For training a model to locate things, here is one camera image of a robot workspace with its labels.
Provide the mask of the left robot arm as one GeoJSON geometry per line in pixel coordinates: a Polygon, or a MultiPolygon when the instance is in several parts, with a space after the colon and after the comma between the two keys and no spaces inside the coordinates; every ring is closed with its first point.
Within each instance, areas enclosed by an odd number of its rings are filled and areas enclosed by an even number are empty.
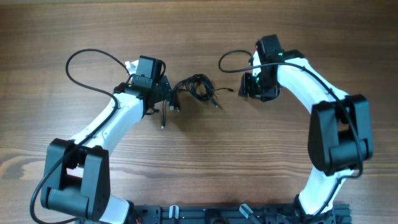
{"type": "Polygon", "coordinates": [[[107,107],[69,140],[54,139],[47,148],[43,179],[30,202],[70,215],[77,223],[140,223],[131,201],[111,195],[109,157],[154,105],[170,99],[165,63],[141,56],[126,62],[128,79],[116,86],[107,107]]]}

